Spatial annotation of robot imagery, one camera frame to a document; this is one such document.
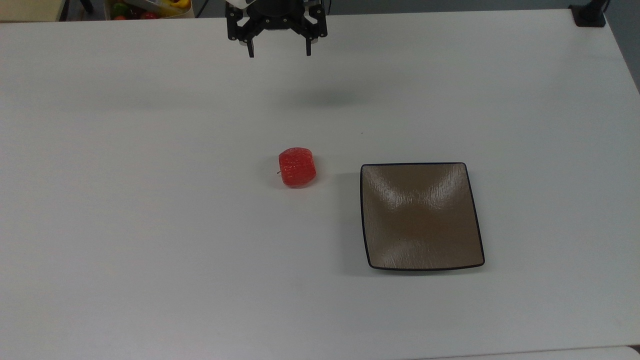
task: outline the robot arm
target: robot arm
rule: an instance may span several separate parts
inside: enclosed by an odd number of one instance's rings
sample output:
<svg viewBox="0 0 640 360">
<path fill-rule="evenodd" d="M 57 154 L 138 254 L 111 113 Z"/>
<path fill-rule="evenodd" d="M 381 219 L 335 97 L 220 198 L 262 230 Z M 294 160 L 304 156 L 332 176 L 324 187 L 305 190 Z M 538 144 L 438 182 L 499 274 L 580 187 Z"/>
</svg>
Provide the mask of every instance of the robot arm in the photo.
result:
<svg viewBox="0 0 640 360">
<path fill-rule="evenodd" d="M 245 16 L 248 20 L 240 26 L 238 23 Z M 327 35 L 322 0 L 307 3 L 303 0 L 227 0 L 225 17 L 229 40 L 245 43 L 251 58 L 253 38 L 265 29 L 291 29 L 303 36 L 307 43 L 307 56 L 311 55 L 311 42 Z"/>
</svg>

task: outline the red tomato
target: red tomato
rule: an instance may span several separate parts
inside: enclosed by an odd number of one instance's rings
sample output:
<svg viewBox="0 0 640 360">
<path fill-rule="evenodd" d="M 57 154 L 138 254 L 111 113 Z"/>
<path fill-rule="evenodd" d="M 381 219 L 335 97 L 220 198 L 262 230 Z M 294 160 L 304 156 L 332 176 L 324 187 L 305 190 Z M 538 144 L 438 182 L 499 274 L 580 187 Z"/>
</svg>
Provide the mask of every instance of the red tomato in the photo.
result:
<svg viewBox="0 0 640 360">
<path fill-rule="evenodd" d="M 292 147 L 281 153 L 278 160 L 282 182 L 287 186 L 304 186 L 316 177 L 316 164 L 309 149 Z"/>
<path fill-rule="evenodd" d="M 160 19 L 160 16 L 152 12 L 144 12 L 142 13 L 142 15 L 140 15 L 140 20 L 149 20 L 149 19 Z"/>
</svg>

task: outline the yellow pepper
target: yellow pepper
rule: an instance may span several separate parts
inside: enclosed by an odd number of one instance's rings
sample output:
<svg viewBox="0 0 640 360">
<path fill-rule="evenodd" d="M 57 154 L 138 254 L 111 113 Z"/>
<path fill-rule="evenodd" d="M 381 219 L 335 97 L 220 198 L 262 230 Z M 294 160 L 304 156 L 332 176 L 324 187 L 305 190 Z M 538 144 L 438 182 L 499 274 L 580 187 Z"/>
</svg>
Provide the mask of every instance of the yellow pepper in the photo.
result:
<svg viewBox="0 0 640 360">
<path fill-rule="evenodd" d="M 171 6 L 186 9 L 191 6 L 191 0 L 178 0 L 177 2 L 171 3 Z"/>
</svg>

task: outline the gray floor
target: gray floor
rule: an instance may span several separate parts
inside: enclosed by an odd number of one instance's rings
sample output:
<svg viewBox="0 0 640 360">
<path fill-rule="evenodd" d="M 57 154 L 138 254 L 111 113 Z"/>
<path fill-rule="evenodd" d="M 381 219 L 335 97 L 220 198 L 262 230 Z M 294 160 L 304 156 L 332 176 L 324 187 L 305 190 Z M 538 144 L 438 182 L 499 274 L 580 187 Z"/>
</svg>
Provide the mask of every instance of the gray floor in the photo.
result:
<svg viewBox="0 0 640 360">
<path fill-rule="evenodd" d="M 566 9 L 588 0 L 332 0 L 331 14 L 458 12 L 482 10 Z M 102 0 L 92 0 L 93 14 L 82 10 L 79 0 L 71 0 L 69 20 L 104 20 Z M 192 0 L 196 13 L 205 0 Z M 224 16 L 224 1 L 210 0 L 201 17 Z M 607 19 L 627 66 L 640 89 L 640 1 L 611 0 Z"/>
</svg>

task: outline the black clamp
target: black clamp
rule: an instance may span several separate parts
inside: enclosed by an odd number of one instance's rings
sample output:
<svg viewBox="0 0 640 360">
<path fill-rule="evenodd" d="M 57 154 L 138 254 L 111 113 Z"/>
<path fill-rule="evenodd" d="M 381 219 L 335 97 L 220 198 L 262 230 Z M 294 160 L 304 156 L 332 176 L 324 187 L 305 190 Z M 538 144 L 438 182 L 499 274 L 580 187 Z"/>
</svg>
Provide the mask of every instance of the black clamp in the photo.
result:
<svg viewBox="0 0 640 360">
<path fill-rule="evenodd" d="M 301 1 L 292 2 L 293 6 L 288 8 L 285 14 L 270 13 L 270 16 L 265 15 L 268 13 L 264 9 L 266 3 L 259 3 L 260 7 L 256 3 L 247 7 L 246 14 L 249 19 L 242 26 L 239 26 L 238 22 L 244 17 L 243 11 L 229 3 L 226 3 L 225 8 L 229 40 L 245 43 L 251 58 L 254 57 L 253 38 L 265 29 L 291 29 L 303 36 L 307 44 L 307 56 L 311 55 L 311 43 L 318 38 L 327 36 L 326 14 L 322 3 L 308 7 L 308 16 L 316 20 L 315 24 L 305 17 L 306 10 Z"/>
</svg>

